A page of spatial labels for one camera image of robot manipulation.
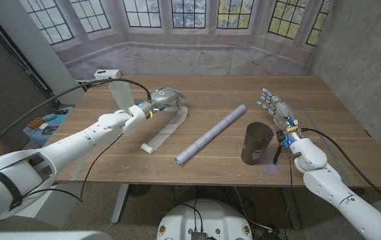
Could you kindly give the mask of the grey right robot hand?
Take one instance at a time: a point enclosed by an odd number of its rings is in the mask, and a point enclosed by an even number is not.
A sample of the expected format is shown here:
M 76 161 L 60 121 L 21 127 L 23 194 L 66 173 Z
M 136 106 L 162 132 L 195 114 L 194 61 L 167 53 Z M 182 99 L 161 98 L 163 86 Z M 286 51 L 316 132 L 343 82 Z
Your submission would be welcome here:
M 273 117 L 274 123 L 284 132 L 285 136 L 287 136 L 291 142 L 303 138 L 296 123 L 292 108 L 277 95 L 268 89 L 263 89 L 261 100 L 258 101 L 257 104 Z

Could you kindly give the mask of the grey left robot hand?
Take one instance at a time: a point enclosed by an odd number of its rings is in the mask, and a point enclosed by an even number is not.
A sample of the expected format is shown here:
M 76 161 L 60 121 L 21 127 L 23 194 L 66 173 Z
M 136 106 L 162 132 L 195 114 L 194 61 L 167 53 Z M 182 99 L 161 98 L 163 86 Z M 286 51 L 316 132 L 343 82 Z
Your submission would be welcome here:
M 177 112 L 181 108 L 181 100 L 185 95 L 171 87 L 160 87 L 151 93 L 151 99 L 139 103 L 137 106 L 145 113 L 150 111 Z

